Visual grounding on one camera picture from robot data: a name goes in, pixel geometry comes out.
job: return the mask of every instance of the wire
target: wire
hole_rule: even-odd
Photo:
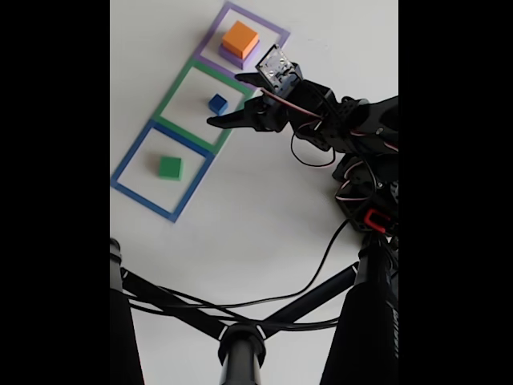
[[[340,234],[340,232],[345,228],[345,226],[348,223],[349,223],[349,219],[346,219],[345,221],[343,221],[341,223],[340,226],[338,226],[337,231],[335,231],[335,233],[333,234],[333,236],[329,240],[328,247],[326,248],[326,251],[324,252],[324,255],[323,255],[322,259],[321,259],[321,263],[317,267],[317,271],[313,275],[312,279],[310,279],[310,282],[303,289],[297,291],[296,293],[281,295],[281,296],[278,296],[278,297],[263,298],[263,299],[257,299],[257,300],[254,300],[254,301],[241,302],[241,303],[233,303],[233,304],[228,304],[228,305],[217,305],[217,306],[213,307],[213,309],[218,309],[218,308],[222,308],[222,309],[225,309],[225,310],[226,309],[235,309],[237,307],[246,307],[246,306],[259,305],[261,303],[281,301],[283,299],[294,298],[294,297],[297,297],[298,295],[303,294],[304,292],[306,292],[312,286],[312,284],[315,282],[315,280],[319,276],[319,273],[321,272],[322,267],[324,266],[324,264],[326,262],[326,258],[328,257],[329,251],[331,250],[331,247],[333,246],[333,243],[337,239],[338,234]],[[162,287],[162,286],[159,286],[159,287],[161,289],[168,290],[170,293],[173,293],[173,294],[174,293],[178,293],[178,292],[175,292],[174,290],[169,290],[169,289],[166,289],[165,287]],[[207,303],[205,301],[199,300],[198,298],[194,298],[192,300],[196,301],[196,302]],[[206,309],[206,308],[211,308],[212,306],[210,306],[209,304],[208,305],[195,305],[195,304],[191,304],[191,305],[188,305],[188,306],[180,306],[180,307],[186,307],[186,308],[192,308],[192,309]]]
[[[388,147],[396,152],[399,152],[399,148],[398,147],[395,147],[393,144],[390,144],[388,142],[383,142],[383,144],[385,145],[385,147]]]
[[[289,101],[281,98],[280,96],[278,95],[274,95],[272,92],[269,92],[267,91],[265,88],[261,88],[260,89],[264,94],[266,94],[269,98],[271,99],[274,99],[276,100],[277,102],[280,102],[282,104],[284,104],[285,106],[287,107],[291,107],[293,108],[294,110],[297,110],[299,112],[302,112],[306,115],[310,115],[310,116],[313,116],[314,118],[318,118],[320,120],[322,120],[322,116],[318,115],[318,114],[314,114],[313,112],[311,111],[308,111],[308,110],[305,110],[303,107],[299,107],[297,106],[296,104],[293,104],[293,103],[290,103]]]
[[[305,166],[314,167],[314,168],[328,168],[329,166],[331,166],[333,163],[335,163],[337,161],[337,153],[335,152],[334,148],[333,148],[333,159],[329,163],[326,163],[326,164],[310,164],[310,163],[306,163],[303,160],[299,159],[299,157],[294,152],[293,144],[294,144],[294,137],[296,136],[296,133],[299,130],[301,130],[304,126],[308,126],[308,125],[310,125],[312,123],[315,123],[315,122],[320,122],[320,120],[312,120],[311,122],[302,124],[301,126],[299,126],[297,128],[296,131],[294,131],[294,129],[293,129],[292,138],[290,139],[290,151],[292,152],[292,155],[294,155],[294,158],[296,158],[297,161],[299,161],[299,163],[304,164]]]
[[[175,314],[171,314],[165,311],[159,311],[159,310],[153,310],[148,309],[143,306],[134,305],[133,303],[130,304],[130,307],[132,309],[143,311],[144,313],[149,314],[156,314],[156,315],[163,315],[166,317],[175,317]],[[335,327],[338,322],[338,318],[332,318],[327,321],[321,321],[321,322],[299,322],[299,323],[289,323],[289,322],[272,322],[272,321],[265,321],[260,319],[248,319],[243,317],[222,317],[222,316],[215,316],[211,315],[210,317],[217,319],[219,321],[242,321],[246,323],[253,323],[256,325],[264,326],[267,329],[279,329],[279,330],[316,330],[317,328],[323,328],[326,327]]]
[[[340,186],[340,188],[338,189],[337,191],[337,194],[344,189],[345,186],[347,186],[349,183],[351,183],[350,180],[346,180],[342,186]],[[335,194],[335,199],[338,200],[338,201],[365,201],[367,199],[369,199],[369,197],[363,197],[363,198],[344,198],[344,197],[339,197],[337,196],[337,194]]]

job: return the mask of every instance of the black pole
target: black pole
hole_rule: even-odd
[[[218,355],[223,365],[220,385],[261,385],[265,344],[255,326],[229,326],[220,341]]]
[[[328,281],[299,297],[296,301],[289,303],[276,313],[268,316],[265,321],[292,323],[306,316],[309,312],[346,291],[354,284],[356,273],[353,267],[357,269],[358,262],[353,263],[340,273],[333,275]],[[266,338],[275,335],[279,331],[266,328],[262,328],[262,330]]]

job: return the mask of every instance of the black cable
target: black cable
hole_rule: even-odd
[[[337,161],[337,152],[335,152],[335,148],[333,148],[333,159],[329,163],[326,163],[326,164],[310,164],[310,163],[306,163],[303,160],[299,159],[299,156],[297,156],[296,153],[294,152],[294,146],[293,146],[294,138],[296,137],[297,131],[294,131],[294,128],[293,128],[292,138],[290,138],[290,152],[292,153],[292,155],[294,155],[294,158],[296,158],[299,163],[304,164],[305,166],[309,166],[309,167],[321,168],[321,167],[331,166],[333,163],[335,163]]]
[[[132,309],[143,311],[144,313],[149,314],[156,314],[156,315],[163,315],[166,317],[175,317],[173,313],[165,312],[165,311],[158,311],[153,309],[148,309],[143,306],[138,306],[133,303],[130,304],[130,307]],[[238,322],[244,322],[244,323],[252,323],[259,326],[264,326],[267,329],[280,329],[280,330],[303,330],[303,329],[315,329],[315,328],[326,328],[326,327],[335,327],[338,322],[338,318],[332,318],[327,321],[322,322],[303,322],[303,323],[288,323],[288,322],[272,322],[272,321],[265,321],[260,319],[248,319],[248,318],[242,318],[242,317],[223,317],[223,316],[215,316],[211,315],[210,317],[214,319],[218,319],[220,321],[238,321]]]
[[[328,257],[329,251],[331,250],[331,247],[332,247],[333,243],[337,239],[338,234],[340,234],[340,232],[345,228],[345,226],[348,223],[349,223],[349,219],[346,219],[345,221],[342,222],[342,224],[340,226],[338,226],[337,231],[335,231],[335,234],[329,240],[328,247],[326,248],[326,251],[324,252],[324,256],[321,259],[321,264],[319,265],[319,267],[317,267],[317,271],[313,275],[313,277],[310,280],[310,282],[303,289],[299,290],[296,293],[281,295],[281,296],[278,296],[278,297],[263,298],[263,299],[257,299],[255,301],[233,303],[233,304],[229,304],[229,305],[217,305],[216,307],[214,307],[214,309],[218,309],[218,308],[234,309],[234,308],[237,308],[237,307],[246,307],[246,306],[258,305],[258,304],[261,304],[261,303],[275,302],[275,301],[280,301],[280,300],[283,300],[283,299],[289,299],[289,298],[297,297],[298,295],[301,295],[301,294],[305,293],[312,286],[312,284],[315,282],[315,280],[319,276],[319,273],[321,272],[322,266],[324,266],[324,264],[326,262],[326,258]],[[165,287],[162,287],[162,286],[159,286],[159,287],[161,289],[168,290],[171,293],[173,292],[173,290],[169,290],[169,289],[167,289]],[[196,299],[192,299],[192,300],[196,301],[196,302],[205,303],[205,301],[197,300],[197,298]],[[187,308],[191,308],[191,309],[205,309],[205,308],[210,308],[211,306],[193,305],[193,304],[191,304],[191,305],[188,305],[188,306],[181,306],[181,307],[187,307]]]

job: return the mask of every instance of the white table surface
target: white table surface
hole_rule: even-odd
[[[235,1],[291,31],[285,53],[304,77],[371,103],[398,94],[398,0]],[[111,0],[110,172],[121,161],[223,2]],[[333,168],[299,164],[282,133],[235,131],[176,224],[110,188],[111,236],[123,264],[157,285],[215,303],[302,288],[345,219]],[[329,155],[297,141],[297,153]],[[342,232],[317,283],[357,260],[361,236]],[[302,322],[340,314],[344,295]],[[265,318],[287,301],[241,309]],[[147,385],[215,384],[219,343],[174,318],[133,310]],[[266,343],[264,385],[318,383],[334,329],[281,332]]]

